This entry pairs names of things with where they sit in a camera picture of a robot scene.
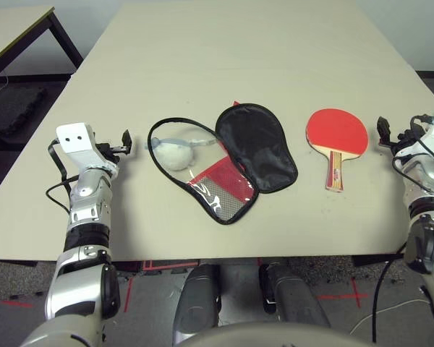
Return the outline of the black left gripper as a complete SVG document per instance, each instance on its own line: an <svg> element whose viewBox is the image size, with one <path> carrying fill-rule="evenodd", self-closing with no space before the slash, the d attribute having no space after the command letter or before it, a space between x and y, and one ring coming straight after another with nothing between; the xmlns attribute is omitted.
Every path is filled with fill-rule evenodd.
<svg viewBox="0 0 434 347"><path fill-rule="evenodd" d="M129 130L126 129L122 135L122 146L112 147L109 143L98 143L95 146L106 160L112 163L118 163L120 161L119 154L130 154L132 138Z"/></svg>

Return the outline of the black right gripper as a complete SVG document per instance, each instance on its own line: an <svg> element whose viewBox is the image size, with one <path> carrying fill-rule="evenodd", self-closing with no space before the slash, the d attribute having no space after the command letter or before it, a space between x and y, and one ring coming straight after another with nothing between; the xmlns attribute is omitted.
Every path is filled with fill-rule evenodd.
<svg viewBox="0 0 434 347"><path fill-rule="evenodd" d="M428 120L428 115L413 116L410 120L409 128L403 133L398 135L398 141L391 146L391 152L397 154L398 151L403 150L406 147L412 146L418 140L426 134L422 125L416 124L418 121ZM388 120L382 116L378 117L377 120L377 131L379 134L379 145L389 145L390 144L390 125Z"/></svg>

